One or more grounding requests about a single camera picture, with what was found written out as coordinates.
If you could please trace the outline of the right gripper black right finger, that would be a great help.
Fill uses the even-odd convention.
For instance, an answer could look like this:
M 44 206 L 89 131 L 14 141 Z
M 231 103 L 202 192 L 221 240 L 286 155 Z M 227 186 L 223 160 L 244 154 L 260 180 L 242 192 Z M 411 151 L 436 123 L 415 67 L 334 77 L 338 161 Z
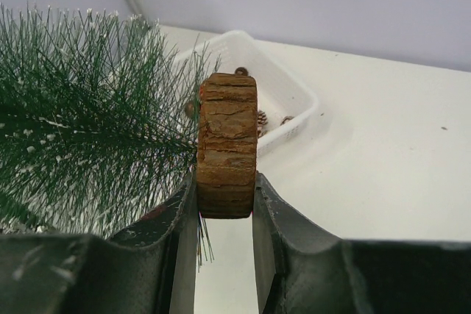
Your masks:
M 470 244 L 345 240 L 255 182 L 252 216 L 260 313 L 468 313 Z

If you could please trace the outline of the small green christmas tree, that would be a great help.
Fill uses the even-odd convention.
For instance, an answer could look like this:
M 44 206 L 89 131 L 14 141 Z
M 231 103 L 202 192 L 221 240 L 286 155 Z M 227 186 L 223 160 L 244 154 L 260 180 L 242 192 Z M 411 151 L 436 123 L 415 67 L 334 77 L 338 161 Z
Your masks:
M 1 9 L 1 224 L 109 237 L 196 176 L 205 220 L 253 211 L 257 88 L 204 54 L 177 61 L 157 24 Z

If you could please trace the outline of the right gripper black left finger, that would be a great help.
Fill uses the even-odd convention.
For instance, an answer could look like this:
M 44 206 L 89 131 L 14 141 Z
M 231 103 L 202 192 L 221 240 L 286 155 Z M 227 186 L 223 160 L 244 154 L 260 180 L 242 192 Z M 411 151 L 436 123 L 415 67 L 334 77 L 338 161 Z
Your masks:
M 91 234 L 1 236 L 3 313 L 192 313 L 196 181 L 135 223 Z

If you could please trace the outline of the white plastic basket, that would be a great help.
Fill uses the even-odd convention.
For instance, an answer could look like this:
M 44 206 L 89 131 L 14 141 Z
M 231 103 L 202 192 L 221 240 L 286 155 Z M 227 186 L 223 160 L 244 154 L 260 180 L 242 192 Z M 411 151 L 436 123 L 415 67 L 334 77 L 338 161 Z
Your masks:
M 301 133 L 319 112 L 317 95 L 292 70 L 259 46 L 246 32 L 233 30 L 179 53 L 174 65 L 193 64 L 201 56 L 206 70 L 232 74 L 244 67 L 255 78 L 258 109 L 266 113 L 266 134 L 258 141 L 258 156 L 273 151 Z

